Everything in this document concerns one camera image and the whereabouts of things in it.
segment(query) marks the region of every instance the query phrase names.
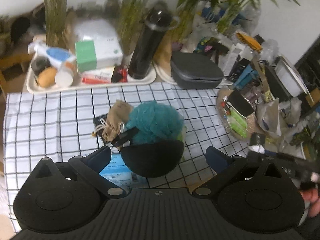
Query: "tissue box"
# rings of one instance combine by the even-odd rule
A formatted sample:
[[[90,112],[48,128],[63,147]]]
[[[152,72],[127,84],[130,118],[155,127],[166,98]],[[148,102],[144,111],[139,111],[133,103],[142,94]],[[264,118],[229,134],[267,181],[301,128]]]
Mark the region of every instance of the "tissue box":
[[[123,53],[116,37],[76,42],[79,72],[120,65]]]

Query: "white tray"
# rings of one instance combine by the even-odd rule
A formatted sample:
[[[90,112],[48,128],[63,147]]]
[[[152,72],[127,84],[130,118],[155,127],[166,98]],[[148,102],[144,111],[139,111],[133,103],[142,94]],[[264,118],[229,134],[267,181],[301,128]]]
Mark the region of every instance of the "white tray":
[[[35,74],[32,71],[31,67],[28,69],[26,83],[27,89],[31,94],[44,94],[44,93],[54,93],[68,90],[79,90],[79,89],[88,89],[88,88],[101,88],[101,87],[117,87],[117,86],[132,86],[132,85],[148,85],[152,83],[157,77],[156,71],[153,67],[150,68],[148,75],[141,80],[133,79],[128,76],[127,83],[108,83],[108,84],[84,84],[81,82],[80,77],[76,77],[73,81],[71,87],[68,88],[60,88],[57,85],[53,85],[49,88],[41,88],[36,85]]]
[[[153,62],[153,66],[155,67],[156,69],[156,72],[157,74],[159,75],[159,77],[164,81],[164,82],[167,82],[171,85],[178,85],[174,79],[169,76],[161,67],[159,67],[159,65],[157,65],[155,62]]]

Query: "table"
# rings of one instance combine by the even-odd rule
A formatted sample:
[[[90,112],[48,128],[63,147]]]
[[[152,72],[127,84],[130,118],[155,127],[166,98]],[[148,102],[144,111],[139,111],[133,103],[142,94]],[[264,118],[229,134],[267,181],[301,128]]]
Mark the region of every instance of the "table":
[[[149,187],[184,187],[212,176],[204,157],[212,145],[229,156],[246,156],[247,143],[237,141],[221,125],[215,107],[218,90],[182,90],[155,82],[45,95],[9,94],[4,117],[4,166],[15,231],[20,226],[13,213],[13,200],[38,161],[47,156],[54,162],[66,162],[103,146],[99,137],[91,135],[92,119],[107,113],[117,99],[133,106],[156,100],[173,106],[185,118],[188,131],[183,161],[166,176],[148,179]]]

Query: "black case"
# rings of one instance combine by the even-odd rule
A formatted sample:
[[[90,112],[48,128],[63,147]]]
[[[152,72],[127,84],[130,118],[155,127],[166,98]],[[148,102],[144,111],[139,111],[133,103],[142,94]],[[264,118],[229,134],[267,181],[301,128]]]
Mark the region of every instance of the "black case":
[[[171,75],[184,89],[216,88],[223,79],[223,72],[208,57],[179,51],[172,52]]]

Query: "black bowl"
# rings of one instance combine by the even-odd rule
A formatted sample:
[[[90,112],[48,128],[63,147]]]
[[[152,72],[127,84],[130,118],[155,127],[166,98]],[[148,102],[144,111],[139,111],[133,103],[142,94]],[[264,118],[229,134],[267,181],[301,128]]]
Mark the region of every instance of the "black bowl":
[[[146,178],[161,177],[172,171],[180,162],[184,150],[182,141],[161,141],[121,149],[124,164],[135,174]]]

